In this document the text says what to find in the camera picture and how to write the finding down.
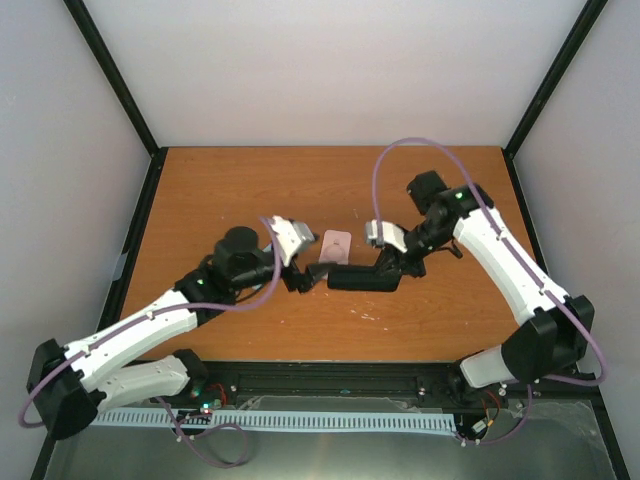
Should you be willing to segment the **black phone case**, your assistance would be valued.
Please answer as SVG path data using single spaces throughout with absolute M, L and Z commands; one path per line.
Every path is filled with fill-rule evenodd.
M 333 290 L 394 292 L 402 275 L 384 272 L 373 266 L 338 265 L 327 274 L 327 286 Z

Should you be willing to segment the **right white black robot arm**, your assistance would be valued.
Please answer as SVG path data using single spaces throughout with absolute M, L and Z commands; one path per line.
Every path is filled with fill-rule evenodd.
M 541 270 L 479 185 L 450 188 L 428 171 L 407 191 L 424 221 L 405 230 L 375 218 L 365 225 L 367 243 L 392 252 L 403 266 L 421 266 L 426 256 L 462 245 L 496 285 L 518 325 L 502 344 L 460 360 L 466 387 L 553 378 L 584 357 L 595 316 L 592 303 L 571 296 Z

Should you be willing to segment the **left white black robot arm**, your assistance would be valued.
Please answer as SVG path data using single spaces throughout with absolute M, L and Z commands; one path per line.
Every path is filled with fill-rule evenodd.
M 259 245 L 249 227 L 234 227 L 213 253 L 156 300 L 125 319 L 83 339 L 38 345 L 27 377 L 27 408 L 35 408 L 53 440 L 84 430 L 111 408 L 154 396 L 201 400 L 206 369 L 192 351 L 172 354 L 148 366 L 140 355 L 227 312 L 263 305 L 282 273 L 318 239 L 303 222 L 273 216 L 263 221 L 271 242 Z

